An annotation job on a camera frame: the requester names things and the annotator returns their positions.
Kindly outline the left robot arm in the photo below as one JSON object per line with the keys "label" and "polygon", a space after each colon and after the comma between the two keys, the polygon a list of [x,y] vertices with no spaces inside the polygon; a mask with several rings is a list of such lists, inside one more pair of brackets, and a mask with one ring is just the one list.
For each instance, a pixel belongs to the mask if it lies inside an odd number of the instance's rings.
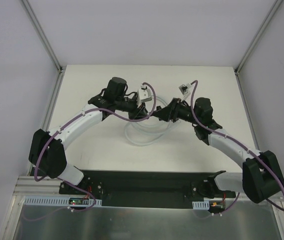
{"label": "left robot arm", "polygon": [[46,177],[70,184],[76,194],[87,191],[84,173],[68,163],[66,149],[89,128],[113,115],[127,122],[147,120],[154,110],[146,110],[146,102],[156,101],[156,93],[149,83],[142,83],[132,97],[127,94],[127,81],[120,77],[109,80],[107,87],[88,100],[87,104],[65,123],[45,131],[37,130],[32,137],[28,160],[34,165],[34,179]]}

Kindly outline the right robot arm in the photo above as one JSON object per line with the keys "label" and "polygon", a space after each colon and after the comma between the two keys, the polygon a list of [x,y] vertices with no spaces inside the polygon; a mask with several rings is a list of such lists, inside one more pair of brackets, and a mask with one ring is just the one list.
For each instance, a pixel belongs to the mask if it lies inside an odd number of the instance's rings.
{"label": "right robot arm", "polygon": [[267,150],[261,152],[250,149],[235,139],[213,118],[213,107],[208,98],[200,97],[192,105],[180,98],[173,98],[165,107],[157,106],[153,112],[147,111],[145,104],[137,97],[127,100],[128,116],[141,120],[147,115],[164,122],[183,120],[191,123],[197,138],[233,160],[242,170],[239,176],[226,171],[210,175],[197,189],[203,197],[216,198],[226,191],[245,193],[254,203],[269,201],[284,193],[284,177],[276,155]]}

